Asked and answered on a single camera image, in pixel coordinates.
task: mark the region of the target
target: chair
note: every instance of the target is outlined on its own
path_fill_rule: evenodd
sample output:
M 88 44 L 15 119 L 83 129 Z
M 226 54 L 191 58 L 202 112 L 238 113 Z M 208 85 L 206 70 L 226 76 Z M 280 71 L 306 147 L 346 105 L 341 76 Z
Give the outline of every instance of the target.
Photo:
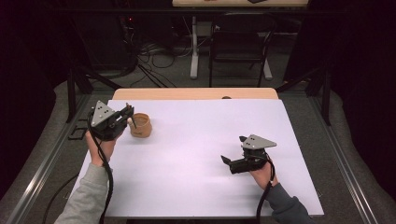
M 216 17 L 211 26 L 209 87 L 214 78 L 231 78 L 213 77 L 213 62 L 252 63 L 249 69 L 254 63 L 260 63 L 260 75 L 254 77 L 260 87 L 268 44 L 275 28 L 276 21 L 266 13 L 224 13 Z

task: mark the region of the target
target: metal rail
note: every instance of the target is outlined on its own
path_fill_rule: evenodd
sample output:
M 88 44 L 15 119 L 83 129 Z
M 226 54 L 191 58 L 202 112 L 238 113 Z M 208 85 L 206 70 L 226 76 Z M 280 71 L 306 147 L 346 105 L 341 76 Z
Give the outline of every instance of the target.
M 74 116 L 71 122 L 64 125 L 58 140 L 56 141 L 50 153 L 41 163 L 32 181 L 26 188 L 26 191 L 23 193 L 21 199 L 19 200 L 10 217 L 8 218 L 7 224 L 23 223 L 32 205 L 34 204 L 35 199 L 37 198 L 38 194 L 44 187 L 44 184 L 46 183 L 48 177 L 50 176 L 50 172 L 55 166 L 56 161 L 62 154 L 64 142 L 67 139 L 67 136 L 75 127 L 76 123 L 78 122 L 78 118 L 80 118 L 80 115 L 83 111 L 81 108 L 88 103 L 89 99 L 89 95 L 81 96 L 81 99 L 78 101 L 79 110 L 77 112 L 77 115 Z
M 341 175 L 346 181 L 346 186 L 349 189 L 352 199 L 355 202 L 359 213 L 361 214 L 361 219 L 365 224 L 377 224 L 378 221 L 375 218 L 373 210 L 371 209 L 370 204 L 367 202 L 366 197 L 364 196 L 364 193 L 361 189 L 361 185 L 359 184 L 356 176 L 353 174 L 353 171 L 349 166 L 343 149 L 340 146 L 334 132 L 332 131 L 332 127 L 328 126 L 325 120 L 321 118 L 320 102 L 318 98 L 309 97 L 309 99 L 311 105 L 314 107 L 315 113 L 320 120 L 323 129 L 329 137 L 338 168 L 340 169 Z

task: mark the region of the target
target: black cable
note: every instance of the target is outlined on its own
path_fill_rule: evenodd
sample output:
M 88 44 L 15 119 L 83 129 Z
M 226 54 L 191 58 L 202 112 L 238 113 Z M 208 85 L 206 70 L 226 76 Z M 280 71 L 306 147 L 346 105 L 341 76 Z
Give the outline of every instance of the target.
M 140 82 L 140 81 L 141 81 L 141 80 L 143 80 L 145 77 L 146 77 L 146 75 L 144 75 L 143 77 L 141 77 L 141 78 L 140 78 L 140 79 L 138 79 L 137 81 L 135 81 L 135 82 L 131 83 L 131 84 L 129 85 L 129 87 L 132 87 L 134 84 L 136 84 L 136 83 Z
M 188 48 L 188 46 L 189 46 L 189 43 L 186 43 L 185 45 L 184 45 L 184 49 L 181 51 L 181 52 L 177 52 L 175 49 L 174 49 L 174 54 L 175 54 L 175 56 L 176 57 L 184 57 L 184 56 L 187 56 L 187 55 L 189 55 L 190 54 L 190 52 L 191 52 L 191 48 Z
M 116 75 L 101 75 L 102 77 L 105 77 L 107 79 L 114 79 L 114 78 L 118 78 L 118 77 L 125 77 L 128 76 L 129 74 L 131 74 L 134 71 L 134 67 L 127 67 L 124 70 L 120 71 L 118 74 Z
M 160 88 L 161 85 L 158 84 L 157 82 L 155 82 L 155 81 L 153 80 L 154 78 L 155 78 L 159 83 L 161 83 L 164 87 L 167 88 L 167 86 L 166 86 L 163 82 L 161 82 L 157 77 L 155 77 L 154 75 L 152 75 L 144 66 L 142 66 L 141 64 L 139 64 L 137 67 L 140 68 L 140 70 L 142 70 L 142 72 L 143 72 L 144 74 L 146 74 L 146 76 L 147 76 L 157 87 Z
M 53 201 L 55 201 L 56 196 L 58 196 L 58 194 L 61 192 L 62 189 L 64 189 L 64 187 L 66 187 L 72 180 L 74 180 L 75 178 L 78 177 L 79 174 L 73 175 L 73 177 L 71 177 L 70 179 L 68 179 L 66 182 L 64 182 L 60 188 L 58 188 L 58 190 L 55 192 L 55 194 L 52 196 L 52 198 L 49 201 L 49 204 L 47 205 L 46 208 L 46 212 L 44 213 L 44 217 L 43 217 L 43 224 L 46 223 L 47 221 L 47 215 L 49 213 L 50 207 L 52 206 Z
M 102 136 L 95 136 L 94 133 L 92 132 L 92 117 L 93 117 L 93 112 L 94 110 L 91 110 L 90 113 L 88 114 L 88 118 L 87 118 L 87 126 L 88 126 L 88 130 L 90 131 L 91 135 L 92 135 L 92 139 L 93 142 L 96 144 L 97 148 L 98 148 L 98 153 L 99 153 L 99 157 L 102 159 L 103 162 L 103 166 L 105 167 L 105 170 L 107 172 L 108 175 L 108 191 L 107 191 L 107 198 L 106 198 L 106 204 L 105 204 L 105 209 L 100 217 L 100 221 L 99 223 L 105 223 L 105 213 L 106 210 L 108 208 L 108 205 L 110 203 L 111 200 L 111 196 L 113 194 L 113 188 L 114 188 L 114 179 L 113 179 L 113 174 L 111 172 L 111 168 L 110 165 L 108 164 L 108 161 L 106 159 L 106 155 L 103 152 L 102 148 L 100 147 L 100 143 L 98 143 L 98 141 L 96 140 L 96 137 L 99 139 L 102 139 Z
M 155 55 L 158 55 L 158 54 L 153 54 L 153 56 L 151 57 L 151 63 L 152 63 L 152 65 L 154 66 L 154 67 L 156 67 L 156 68 L 168 68 L 168 67 L 170 67 L 170 66 L 172 66 L 173 64 L 174 64 L 174 62 L 175 62 L 175 54 L 174 53 L 169 53 L 168 51 L 166 51 L 167 53 L 168 53 L 168 55 L 170 55 L 170 56 L 172 56 L 172 62 L 170 62 L 168 65 L 165 65 L 165 66 L 159 66 L 159 65 L 156 65 L 155 64 L 155 62 L 154 62 L 154 56 Z
M 276 173 L 275 173 L 275 166 L 274 166 L 274 164 L 272 163 L 272 161 L 271 161 L 270 157 L 268 156 L 268 154 L 266 154 L 266 156 L 267 156 L 266 159 L 263 158 L 263 157 L 254 156 L 254 157 L 257 157 L 257 158 L 262 158 L 262 159 L 264 159 L 266 162 L 268 162 L 268 163 L 271 164 L 271 176 L 270 176 L 270 181 L 268 181 L 268 184 L 267 184 L 267 186 L 265 187 L 265 190 L 264 190 L 264 192 L 262 193 L 262 196 L 260 197 L 259 205 L 257 206 L 256 220 L 257 220 L 257 223 L 258 223 L 258 224 L 260 224 L 260 217 L 261 217 L 261 213 L 262 213 L 262 205 L 264 204 L 264 200 L 265 200 L 265 198 L 267 197 L 267 195 L 268 195 L 268 193 L 269 193 L 269 191 L 270 191 L 270 189 L 271 189 L 271 187 L 272 187 L 272 183 L 273 183 L 273 181 L 274 181 L 275 174 L 276 174 Z
M 160 76 L 160 77 L 163 77 L 163 78 L 165 78 L 173 87 L 177 87 L 173 82 L 171 82 L 171 80 L 169 80 L 166 76 L 164 76 L 164 75 L 162 75 L 162 74 L 159 74 L 158 72 L 156 72 L 156 71 L 153 71 L 153 70 L 151 70 L 151 73 L 155 73 L 155 74 L 157 74 L 158 76 Z
M 146 60 L 143 60 L 142 58 L 140 58 L 140 56 L 145 56 L 145 57 L 148 57 L 148 58 Z M 149 58 L 150 58 L 149 54 L 148 55 L 141 55 L 141 54 L 137 55 L 137 59 L 142 61 L 142 63 L 148 63 L 149 62 Z

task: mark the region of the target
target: brown cup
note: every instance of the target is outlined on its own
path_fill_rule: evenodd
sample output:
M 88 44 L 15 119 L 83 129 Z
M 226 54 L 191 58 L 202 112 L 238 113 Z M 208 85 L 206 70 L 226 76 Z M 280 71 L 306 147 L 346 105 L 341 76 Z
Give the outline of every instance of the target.
M 152 126 L 149 120 L 149 115 L 143 113 L 136 113 L 133 115 L 134 123 L 132 119 L 128 119 L 129 127 L 131 128 L 131 135 L 133 137 L 145 138 L 151 134 Z

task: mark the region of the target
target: human hand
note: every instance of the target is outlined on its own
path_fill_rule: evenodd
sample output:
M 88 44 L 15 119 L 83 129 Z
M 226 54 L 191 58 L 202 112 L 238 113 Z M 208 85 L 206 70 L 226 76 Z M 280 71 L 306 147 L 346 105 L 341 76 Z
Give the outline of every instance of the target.
M 111 141 L 102 141 L 102 140 L 96 138 L 96 141 L 100 144 L 101 149 L 105 153 L 107 161 L 110 161 L 110 157 L 111 157 L 111 155 L 113 155 L 114 146 L 116 145 L 117 139 L 121 135 L 122 135 L 122 133 L 120 133 L 119 136 L 117 136 L 114 140 L 111 140 Z M 88 149 L 91 154 L 92 164 L 97 165 L 97 166 L 102 166 L 103 161 L 99 156 L 98 147 L 96 146 L 95 142 L 93 141 L 92 135 L 89 131 L 87 131 L 85 133 L 85 139 L 87 141 Z
M 271 179 L 271 164 L 266 162 L 260 170 L 250 171 L 250 174 L 253 176 L 254 180 L 256 180 L 256 183 L 260 186 L 260 188 L 265 189 Z M 272 186 L 274 187 L 277 183 L 278 182 L 275 175 Z

